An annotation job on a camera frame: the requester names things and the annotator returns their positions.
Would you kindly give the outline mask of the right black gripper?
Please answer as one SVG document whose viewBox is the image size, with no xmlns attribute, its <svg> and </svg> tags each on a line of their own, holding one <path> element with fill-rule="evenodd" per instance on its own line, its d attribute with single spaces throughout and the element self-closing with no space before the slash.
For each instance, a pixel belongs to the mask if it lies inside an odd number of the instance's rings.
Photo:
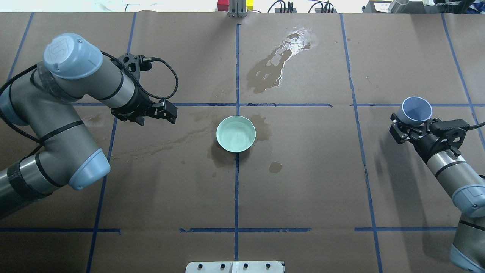
<svg viewBox="0 0 485 273">
<path fill-rule="evenodd" d="M 390 116 L 390 134 L 397 144 L 410 142 L 424 163 L 439 152 L 447 150 L 446 142 L 435 136 L 426 127 L 417 127 L 402 122 L 397 114 Z"/>
</svg>

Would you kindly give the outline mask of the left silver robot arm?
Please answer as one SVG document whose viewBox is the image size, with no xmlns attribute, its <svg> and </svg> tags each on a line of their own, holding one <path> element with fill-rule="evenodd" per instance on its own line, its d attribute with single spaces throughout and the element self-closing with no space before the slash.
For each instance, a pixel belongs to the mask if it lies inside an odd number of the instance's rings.
<svg viewBox="0 0 485 273">
<path fill-rule="evenodd" d="M 76 33 L 62 33 L 46 46 L 42 61 L 1 88 L 1 119 L 35 141 L 28 156 L 1 171 L 1 218 L 69 185 L 82 190 L 106 176 L 109 161 L 74 109 L 90 96 L 120 121 L 144 125 L 144 118 L 176 123 L 169 97 L 152 95 L 140 73 L 156 57 L 126 53 L 113 57 Z"/>
</svg>

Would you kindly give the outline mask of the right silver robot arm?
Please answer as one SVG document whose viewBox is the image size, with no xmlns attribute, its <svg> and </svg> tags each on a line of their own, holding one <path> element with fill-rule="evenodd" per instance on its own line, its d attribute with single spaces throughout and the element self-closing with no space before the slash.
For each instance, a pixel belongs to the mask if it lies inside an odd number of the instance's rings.
<svg viewBox="0 0 485 273">
<path fill-rule="evenodd" d="M 414 126 L 393 113 L 390 134 L 398 144 L 410 142 L 461 216 L 450 247 L 450 261 L 470 273 L 484 272 L 484 176 L 462 157 L 466 133 L 483 127 L 462 119 L 428 119 Z"/>
</svg>

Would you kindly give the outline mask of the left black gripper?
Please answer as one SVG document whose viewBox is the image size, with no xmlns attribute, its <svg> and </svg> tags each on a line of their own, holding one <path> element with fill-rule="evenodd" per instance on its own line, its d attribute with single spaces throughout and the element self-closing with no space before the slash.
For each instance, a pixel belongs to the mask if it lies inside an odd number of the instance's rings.
<svg viewBox="0 0 485 273">
<path fill-rule="evenodd" d="M 111 114 L 123 122 L 131 121 L 140 126 L 144 125 L 145 117 L 164 119 L 171 124 L 176 124 L 177 107 L 168 100 L 154 103 L 146 93 L 135 91 L 125 105 L 111 109 Z"/>
</svg>

